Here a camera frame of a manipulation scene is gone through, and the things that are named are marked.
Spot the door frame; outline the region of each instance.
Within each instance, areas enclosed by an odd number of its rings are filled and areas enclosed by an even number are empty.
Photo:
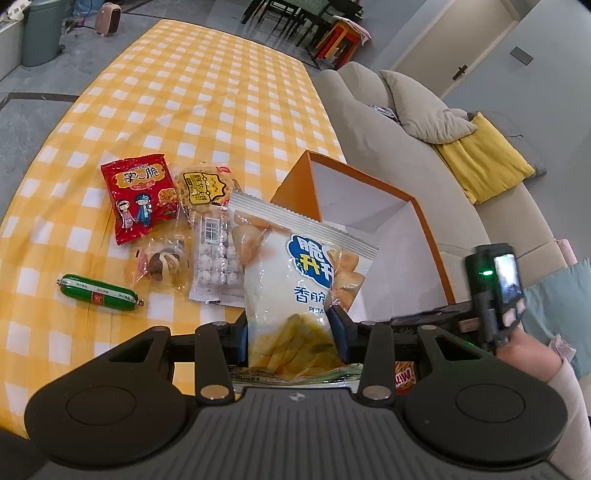
[[[433,18],[433,20],[431,21],[431,23],[429,23],[428,26],[425,27],[425,30],[423,30],[418,36],[417,38],[415,38],[413,40],[413,42],[407,47],[406,50],[404,50],[404,53],[400,56],[400,58],[396,61],[396,63],[394,65],[392,65],[391,70],[396,71],[396,68],[402,63],[402,61],[412,52],[412,50],[414,49],[414,47],[417,46],[417,44],[429,33],[429,31],[441,20],[441,18],[443,17],[443,15],[445,15],[447,13],[447,11],[452,7],[453,4],[455,4],[458,0],[450,0],[447,5],[441,9],[441,11],[437,14],[437,16],[435,18]],[[515,26],[519,23],[519,21],[521,20],[521,17],[519,15],[519,12],[515,9],[515,7],[513,6],[513,4],[511,3],[511,0],[499,0],[503,6],[506,8],[506,10],[509,12],[509,14],[511,15],[511,17],[514,19],[513,22],[511,22],[511,25],[509,25],[509,27],[507,27],[507,29],[505,29],[505,31],[503,33],[501,33],[501,35],[499,35],[499,37],[497,37],[495,39],[495,41],[489,45],[489,47],[474,61],[474,63],[472,63],[468,69],[464,72],[464,75],[461,76],[460,79],[458,79],[457,81],[455,81],[441,96],[441,98],[445,98],[446,95],[448,95],[457,85],[459,85],[464,78],[466,78],[468,76],[468,74],[474,70],[474,68],[476,67],[476,65],[478,65],[482,60],[485,59],[485,57],[499,44],[499,42],[501,40],[503,40],[503,38],[505,38],[505,36],[515,28]]]

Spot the pink cloth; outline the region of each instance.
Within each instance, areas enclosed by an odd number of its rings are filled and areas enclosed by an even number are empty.
[[[564,260],[566,261],[566,264],[569,267],[572,267],[573,265],[579,262],[568,240],[558,240],[558,247],[560,248],[562,256],[564,257]]]
[[[333,18],[336,18],[337,20],[341,20],[341,22],[345,22],[348,26],[350,26],[353,30],[355,30],[359,34],[359,36],[361,37],[361,45],[362,46],[365,44],[365,42],[367,42],[368,40],[371,40],[371,35],[361,25],[358,25],[357,23],[355,23],[352,20],[349,20],[348,18],[339,17],[338,15],[333,15]]]

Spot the door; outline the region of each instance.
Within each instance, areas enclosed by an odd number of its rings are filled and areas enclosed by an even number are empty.
[[[506,1],[453,1],[393,69],[444,97],[517,25]]]

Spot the cartoon girl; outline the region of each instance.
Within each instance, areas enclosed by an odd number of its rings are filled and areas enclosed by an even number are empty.
[[[135,203],[139,206],[139,212],[135,220],[142,223],[144,226],[150,226],[152,219],[152,199],[146,193],[140,193],[135,198]]]
[[[129,202],[127,200],[120,200],[117,202],[117,209],[123,221],[123,228],[128,230],[134,225],[134,218],[129,212]]]

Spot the yellow and white tablecloth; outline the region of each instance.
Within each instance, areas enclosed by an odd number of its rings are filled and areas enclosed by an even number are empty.
[[[0,228],[0,426],[25,435],[35,391],[151,326],[191,333],[240,312],[150,293],[117,313],[59,292],[65,273],[121,285],[133,262],[134,247],[115,243],[101,164],[157,152],[173,170],[226,164],[270,200],[305,149],[344,160],[298,60],[170,20],[123,52],[49,136]],[[191,393],[193,366],[178,365],[174,382]]]

